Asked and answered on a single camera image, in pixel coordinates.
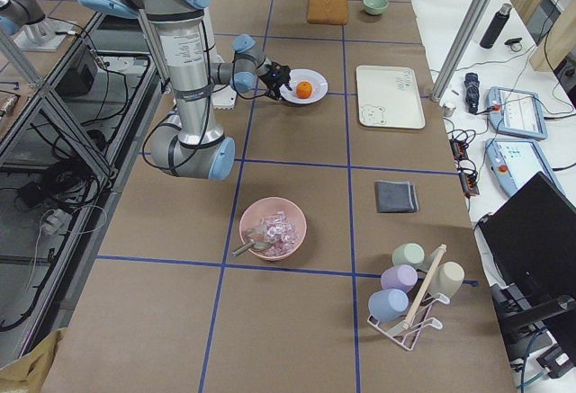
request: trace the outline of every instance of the white tray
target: white tray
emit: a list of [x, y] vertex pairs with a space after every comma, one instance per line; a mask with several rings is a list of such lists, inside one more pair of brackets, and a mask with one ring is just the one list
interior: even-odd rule
[[421, 130], [426, 125], [416, 75], [409, 67], [356, 68], [360, 123]]

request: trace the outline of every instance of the orange fruit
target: orange fruit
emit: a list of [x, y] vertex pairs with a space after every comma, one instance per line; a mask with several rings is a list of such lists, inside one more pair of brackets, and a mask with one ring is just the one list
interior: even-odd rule
[[296, 96], [300, 99], [308, 99], [312, 95], [312, 85], [308, 81], [301, 81], [296, 85]]

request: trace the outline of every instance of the pink bowl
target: pink bowl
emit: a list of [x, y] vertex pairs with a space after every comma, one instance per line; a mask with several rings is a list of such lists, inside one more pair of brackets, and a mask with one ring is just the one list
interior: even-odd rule
[[286, 214], [286, 218], [294, 224], [297, 233], [296, 243], [294, 244], [292, 251], [279, 256], [265, 256], [259, 252], [248, 249], [252, 254], [258, 258], [262, 258], [263, 260], [283, 260], [296, 252], [306, 236], [306, 218], [304, 217], [304, 213], [302, 213], [302, 210], [300, 210], [296, 204], [289, 200], [279, 197], [268, 197], [254, 202], [242, 214], [242, 218], [240, 218], [240, 238], [242, 239], [242, 243], [246, 243], [244, 239], [244, 233], [246, 230], [260, 225], [261, 219], [275, 215], [278, 211], [283, 211]]

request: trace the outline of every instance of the computer monitor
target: computer monitor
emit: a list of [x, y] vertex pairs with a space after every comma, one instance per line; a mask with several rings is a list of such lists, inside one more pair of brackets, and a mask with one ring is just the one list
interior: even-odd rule
[[[479, 223], [504, 281], [531, 306], [576, 297], [576, 208], [543, 173]], [[576, 362], [576, 310], [544, 324]]]

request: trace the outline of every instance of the green bowl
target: green bowl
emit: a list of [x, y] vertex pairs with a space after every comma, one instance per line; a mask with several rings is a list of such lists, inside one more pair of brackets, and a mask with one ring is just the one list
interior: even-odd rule
[[370, 15], [380, 15], [387, 7], [388, 0], [364, 0], [364, 10]]

